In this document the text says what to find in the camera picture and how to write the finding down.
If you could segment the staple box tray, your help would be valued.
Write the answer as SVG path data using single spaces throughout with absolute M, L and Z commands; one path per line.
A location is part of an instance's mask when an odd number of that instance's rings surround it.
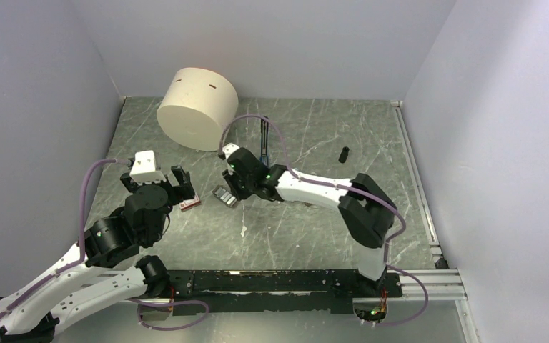
M 218 200 L 229 208 L 233 208 L 238 202 L 237 198 L 231 193 L 231 191 L 221 185 L 216 186 L 212 193 Z

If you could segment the red white staple box sleeve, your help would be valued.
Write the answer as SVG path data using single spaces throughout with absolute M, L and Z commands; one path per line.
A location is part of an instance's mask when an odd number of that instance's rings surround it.
M 201 204 L 201 199 L 197 194 L 192 199 L 185 199 L 179 204 L 179 209 L 184 212 Z

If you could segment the blue stapler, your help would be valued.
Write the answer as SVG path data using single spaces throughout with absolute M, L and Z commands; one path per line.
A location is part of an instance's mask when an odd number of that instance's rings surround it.
M 268 121 L 262 119 L 260 122 L 260 156 L 259 160 L 266 166 L 269 167 L 269 152 L 268 152 L 268 141 L 269 141 L 269 123 Z

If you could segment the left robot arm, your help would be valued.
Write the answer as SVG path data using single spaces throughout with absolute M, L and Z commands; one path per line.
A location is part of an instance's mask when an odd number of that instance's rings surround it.
M 160 297 L 171 289 L 163 261 L 139 258 L 117 266 L 157 243 L 175 205 L 194 198 L 188 171 L 173 166 L 172 184 L 157 166 L 134 162 L 121 177 L 124 205 L 81 229 L 59 261 L 34 281 L 0 297 L 0 342 L 51 342 L 73 324 L 124 300 Z

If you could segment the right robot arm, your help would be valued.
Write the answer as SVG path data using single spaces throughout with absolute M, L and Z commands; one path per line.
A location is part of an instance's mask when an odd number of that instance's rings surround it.
M 219 155 L 228 164 L 222 176 L 238 200 L 256 196 L 271 202 L 308 203 L 337 212 L 360 247 L 358 289 L 373 296 L 384 287 L 386 240 L 398 210 L 369 175 L 330 179 L 280 164 L 266 166 L 236 144 L 225 145 Z

